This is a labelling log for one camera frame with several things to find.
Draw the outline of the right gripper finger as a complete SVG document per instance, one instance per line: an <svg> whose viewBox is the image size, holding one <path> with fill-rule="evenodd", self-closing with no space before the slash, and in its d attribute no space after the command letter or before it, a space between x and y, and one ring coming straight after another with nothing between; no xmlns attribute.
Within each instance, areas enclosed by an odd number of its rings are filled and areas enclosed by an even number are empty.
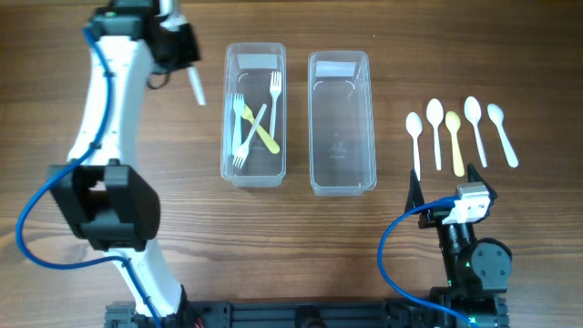
<svg viewBox="0 0 583 328"><path fill-rule="evenodd" d="M415 209L424 205L424 196L420 186L420 181L414 169L410 171L409 190L404 211Z"/></svg>
<svg viewBox="0 0 583 328"><path fill-rule="evenodd" d="M491 200L496 200L497 199L496 191L479 175L475 166L472 163L469 163L466 166L466 169L467 169L468 181L469 182L481 182L481 183L483 183L485 185L486 189L488 190L489 198Z"/></svg>

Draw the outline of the curved white plastic fork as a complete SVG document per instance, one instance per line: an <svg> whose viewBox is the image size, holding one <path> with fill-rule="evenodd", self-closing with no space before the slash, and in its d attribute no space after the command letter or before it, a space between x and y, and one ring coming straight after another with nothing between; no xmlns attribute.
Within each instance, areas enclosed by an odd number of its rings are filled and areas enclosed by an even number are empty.
<svg viewBox="0 0 583 328"><path fill-rule="evenodd" d="M277 117L277 102L282 92L282 73L281 71L271 72L270 81L270 95L271 95L271 120L270 120L270 136L275 138L276 117Z"/></svg>

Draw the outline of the thin white plastic fork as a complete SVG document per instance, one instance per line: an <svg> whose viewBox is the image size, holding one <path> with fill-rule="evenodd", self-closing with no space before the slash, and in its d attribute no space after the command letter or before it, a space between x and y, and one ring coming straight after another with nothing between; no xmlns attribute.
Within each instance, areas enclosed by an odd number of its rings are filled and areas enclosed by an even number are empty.
<svg viewBox="0 0 583 328"><path fill-rule="evenodd" d="M238 147L236 154L233 158L233 166L235 168L241 169L243 167L244 162L249 155L251 140L253 139L253 136L254 136L256 130L261 125L261 119L262 119L266 109L267 109L267 105L263 104L260 108L260 111L257 114L257 117L254 119L254 121L251 125L251 129L250 129L248 136L246 137L245 141Z"/></svg>

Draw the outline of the yellow plastic fork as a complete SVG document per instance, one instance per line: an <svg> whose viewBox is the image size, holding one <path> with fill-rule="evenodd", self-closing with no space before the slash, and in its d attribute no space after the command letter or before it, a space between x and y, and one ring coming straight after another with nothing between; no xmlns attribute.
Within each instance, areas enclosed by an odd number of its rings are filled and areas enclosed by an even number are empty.
<svg viewBox="0 0 583 328"><path fill-rule="evenodd" d="M253 113L248 106L244 107L242 117L249 121L251 124L255 122L255 117L253 116ZM265 131L265 129L261 125L257 127L256 132L259 134L261 140L263 141L267 149L270 151L270 153L278 154L280 152L281 149L279 144L272 138L272 136L268 132Z"/></svg>

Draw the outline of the wide white plastic fork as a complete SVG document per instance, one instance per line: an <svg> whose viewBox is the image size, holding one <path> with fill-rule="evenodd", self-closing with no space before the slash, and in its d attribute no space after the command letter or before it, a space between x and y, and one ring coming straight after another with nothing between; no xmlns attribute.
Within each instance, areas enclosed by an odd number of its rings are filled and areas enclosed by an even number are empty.
<svg viewBox="0 0 583 328"><path fill-rule="evenodd" d="M234 127L231 141L232 155L235 156L238 148L242 143L241 133L241 119L245 108L244 96L241 93L236 93L233 98Z"/></svg>

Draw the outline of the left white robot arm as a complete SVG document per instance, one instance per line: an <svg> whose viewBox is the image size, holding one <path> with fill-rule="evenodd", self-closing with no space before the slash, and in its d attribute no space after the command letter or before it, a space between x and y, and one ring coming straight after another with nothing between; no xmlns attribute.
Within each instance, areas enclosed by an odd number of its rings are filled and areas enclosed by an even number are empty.
<svg viewBox="0 0 583 328"><path fill-rule="evenodd" d="M199 48L175 1L113 1L86 29L91 55L87 102L64 165L50 169L51 195L73 234L113 262L134 296L121 311L130 327L198 327L183 286L157 241L156 191L138 174L136 142L154 75L186 70L206 101Z"/></svg>

